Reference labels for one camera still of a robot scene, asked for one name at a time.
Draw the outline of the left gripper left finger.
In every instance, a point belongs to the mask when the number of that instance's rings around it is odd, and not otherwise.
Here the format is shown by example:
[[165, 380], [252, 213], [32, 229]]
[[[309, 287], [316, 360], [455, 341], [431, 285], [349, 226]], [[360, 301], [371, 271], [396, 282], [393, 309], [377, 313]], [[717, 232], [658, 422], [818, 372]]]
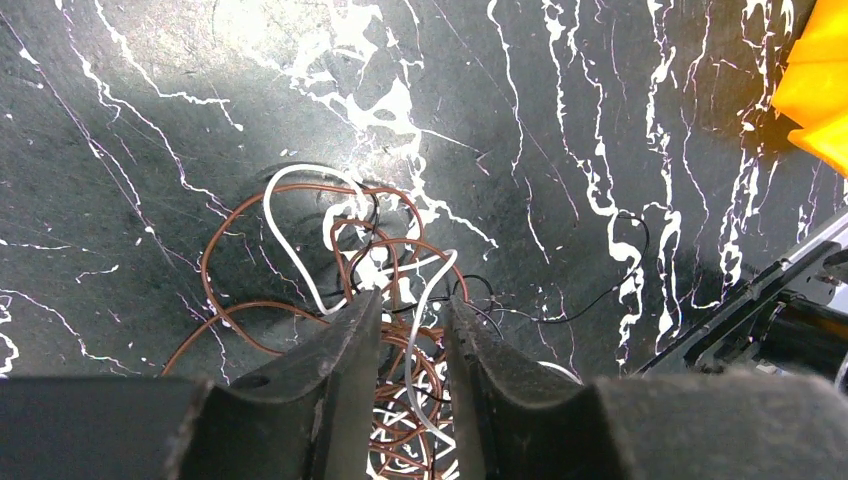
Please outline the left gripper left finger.
[[360, 479], [381, 294], [229, 386], [173, 377], [1, 383], [5, 479]]

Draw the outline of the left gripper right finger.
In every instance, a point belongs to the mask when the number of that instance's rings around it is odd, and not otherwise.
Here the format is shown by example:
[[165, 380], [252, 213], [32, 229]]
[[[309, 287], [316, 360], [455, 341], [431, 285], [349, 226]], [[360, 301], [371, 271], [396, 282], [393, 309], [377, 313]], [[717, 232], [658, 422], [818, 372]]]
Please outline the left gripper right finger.
[[486, 329], [462, 299], [445, 342], [464, 479], [843, 479], [847, 399], [817, 376], [571, 382]]

